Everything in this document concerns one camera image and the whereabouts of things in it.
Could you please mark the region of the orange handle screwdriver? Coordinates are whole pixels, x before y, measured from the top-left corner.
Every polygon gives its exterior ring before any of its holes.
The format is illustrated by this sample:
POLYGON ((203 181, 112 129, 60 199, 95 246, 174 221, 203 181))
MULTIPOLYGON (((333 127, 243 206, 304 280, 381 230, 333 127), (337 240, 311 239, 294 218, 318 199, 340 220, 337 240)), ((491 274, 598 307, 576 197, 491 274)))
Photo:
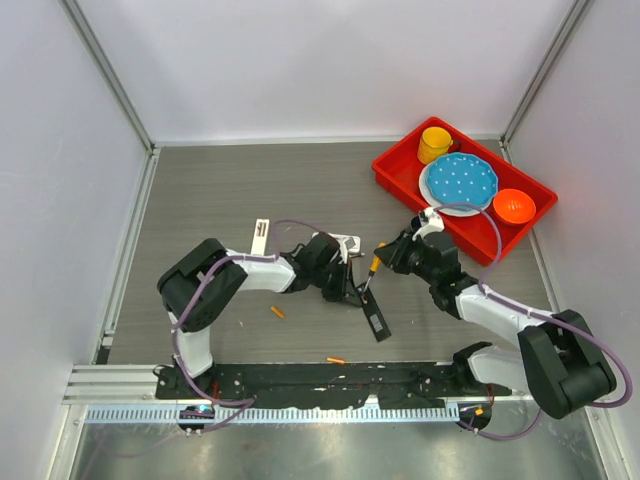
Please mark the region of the orange handle screwdriver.
POLYGON ((376 275, 377 271, 380 268, 380 265, 381 265, 380 258, 378 257, 377 254, 374 254, 366 280, 361 286, 361 289, 363 291, 366 291, 369 288, 371 281, 373 280, 374 276, 376 275))

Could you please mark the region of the black remote control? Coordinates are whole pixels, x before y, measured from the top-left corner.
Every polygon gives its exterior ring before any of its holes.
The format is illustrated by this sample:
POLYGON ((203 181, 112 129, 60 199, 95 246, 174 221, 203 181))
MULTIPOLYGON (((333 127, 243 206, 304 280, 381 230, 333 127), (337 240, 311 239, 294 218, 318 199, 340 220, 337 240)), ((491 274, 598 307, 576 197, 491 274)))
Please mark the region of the black remote control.
POLYGON ((391 337, 391 330, 382 314, 380 307, 370 290, 360 293, 362 310, 377 342, 391 337))

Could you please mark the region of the white remote with orange batteries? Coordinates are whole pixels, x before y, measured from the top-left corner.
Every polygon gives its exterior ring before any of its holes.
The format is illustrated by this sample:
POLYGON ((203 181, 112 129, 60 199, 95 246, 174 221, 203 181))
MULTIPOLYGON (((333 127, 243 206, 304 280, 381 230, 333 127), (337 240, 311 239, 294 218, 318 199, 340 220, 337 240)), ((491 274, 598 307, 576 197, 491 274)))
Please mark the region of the white remote with orange batteries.
POLYGON ((270 229, 269 219, 257 219, 254 225, 250 254, 252 256, 264 256, 270 229))

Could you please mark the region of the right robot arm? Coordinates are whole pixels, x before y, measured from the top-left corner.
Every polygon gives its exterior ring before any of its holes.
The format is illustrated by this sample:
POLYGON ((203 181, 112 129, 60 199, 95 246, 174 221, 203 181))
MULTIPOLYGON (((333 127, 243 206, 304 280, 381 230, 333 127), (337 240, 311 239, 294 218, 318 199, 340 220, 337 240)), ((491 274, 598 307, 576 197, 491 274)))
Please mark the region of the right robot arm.
POLYGON ((375 254, 394 273, 424 280, 440 310, 517 347, 516 352, 473 348, 451 371, 460 393, 497 384, 531 395, 544 413, 562 419, 616 389, 616 376, 579 313, 534 309, 480 285, 463 271, 449 234, 403 232, 375 254))

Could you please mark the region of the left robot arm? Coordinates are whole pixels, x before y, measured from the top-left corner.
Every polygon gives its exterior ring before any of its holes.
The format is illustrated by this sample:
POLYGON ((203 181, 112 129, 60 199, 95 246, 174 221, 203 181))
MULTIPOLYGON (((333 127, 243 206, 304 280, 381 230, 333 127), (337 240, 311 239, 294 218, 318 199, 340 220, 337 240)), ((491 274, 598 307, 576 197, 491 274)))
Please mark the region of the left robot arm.
POLYGON ((243 291, 291 294, 317 288, 332 303, 362 304, 353 280, 349 249, 326 232, 290 252, 260 256, 226 249, 204 240, 157 283, 170 315, 179 388, 190 398, 205 397, 213 385, 211 325, 243 291))

